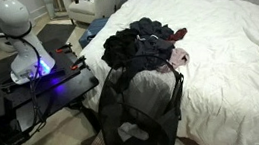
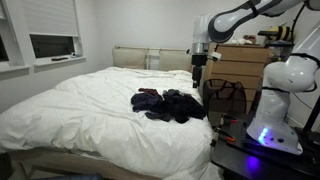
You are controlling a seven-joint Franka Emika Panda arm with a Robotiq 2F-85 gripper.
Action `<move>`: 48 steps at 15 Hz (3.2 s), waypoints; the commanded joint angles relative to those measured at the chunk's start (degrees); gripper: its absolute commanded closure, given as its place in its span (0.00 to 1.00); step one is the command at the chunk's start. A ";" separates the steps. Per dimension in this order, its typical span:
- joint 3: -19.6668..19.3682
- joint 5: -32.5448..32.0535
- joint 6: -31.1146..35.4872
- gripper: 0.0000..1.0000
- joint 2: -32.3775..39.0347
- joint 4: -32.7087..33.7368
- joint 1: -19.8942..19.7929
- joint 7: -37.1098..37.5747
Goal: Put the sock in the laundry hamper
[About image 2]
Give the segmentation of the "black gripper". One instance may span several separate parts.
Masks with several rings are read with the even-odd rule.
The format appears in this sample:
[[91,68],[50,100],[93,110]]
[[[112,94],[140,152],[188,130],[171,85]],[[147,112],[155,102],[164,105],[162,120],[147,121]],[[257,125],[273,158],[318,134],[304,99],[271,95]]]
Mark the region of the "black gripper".
[[193,55],[192,56],[192,80],[193,87],[197,88],[200,86],[200,80],[202,77],[202,67],[206,65],[206,55]]

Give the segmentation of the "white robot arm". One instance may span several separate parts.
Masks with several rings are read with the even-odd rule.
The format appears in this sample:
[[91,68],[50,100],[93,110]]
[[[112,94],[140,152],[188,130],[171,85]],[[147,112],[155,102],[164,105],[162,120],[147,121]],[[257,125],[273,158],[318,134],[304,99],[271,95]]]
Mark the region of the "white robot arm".
[[[218,13],[198,16],[194,22],[192,55],[193,86],[198,87],[202,67],[207,60],[218,61],[219,53],[209,51],[209,44],[227,42],[243,23],[259,16],[276,17],[304,3],[313,11],[320,10],[320,0],[247,0],[240,6]],[[315,73],[320,68],[320,28],[310,33],[294,47],[287,60],[267,65],[263,71],[262,96],[256,114],[246,129],[260,145],[287,153],[303,153],[298,135],[285,122],[290,95],[317,88]]]

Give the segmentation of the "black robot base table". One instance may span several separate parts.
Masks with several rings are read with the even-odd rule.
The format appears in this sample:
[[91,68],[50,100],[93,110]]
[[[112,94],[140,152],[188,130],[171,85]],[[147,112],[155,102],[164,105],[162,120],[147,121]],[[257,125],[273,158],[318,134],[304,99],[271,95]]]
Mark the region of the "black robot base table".
[[248,115],[222,114],[216,120],[211,162],[226,180],[320,180],[319,153],[292,155],[259,145],[246,134]]

